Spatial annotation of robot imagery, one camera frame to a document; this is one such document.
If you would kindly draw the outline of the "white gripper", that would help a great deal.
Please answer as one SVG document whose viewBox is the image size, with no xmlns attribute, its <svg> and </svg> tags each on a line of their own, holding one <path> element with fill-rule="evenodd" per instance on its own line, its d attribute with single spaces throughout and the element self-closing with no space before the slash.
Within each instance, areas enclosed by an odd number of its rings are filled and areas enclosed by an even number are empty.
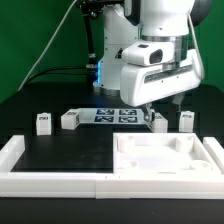
<svg viewBox="0 0 224 224">
<path fill-rule="evenodd" d="M 120 78 L 120 97 L 130 106 L 144 106 L 144 120 L 154 120 L 153 102 L 175 95 L 172 103 L 178 112 L 185 97 L 185 91 L 197 88 L 203 74 L 202 63 L 196 54 L 189 54 L 180 67 L 164 71 L 161 65 L 141 67 L 127 64 Z"/>
</svg>

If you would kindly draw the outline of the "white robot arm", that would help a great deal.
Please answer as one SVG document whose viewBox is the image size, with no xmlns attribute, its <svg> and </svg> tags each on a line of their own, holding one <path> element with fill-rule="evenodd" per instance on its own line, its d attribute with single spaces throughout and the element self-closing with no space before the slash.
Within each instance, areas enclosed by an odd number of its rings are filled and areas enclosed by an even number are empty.
<svg viewBox="0 0 224 224">
<path fill-rule="evenodd" d="M 154 120 L 151 103 L 169 96 L 179 105 L 199 86 L 204 66 L 194 27 L 213 0 L 112 0 L 103 4 L 104 53 L 94 90 L 140 106 Z"/>
</svg>

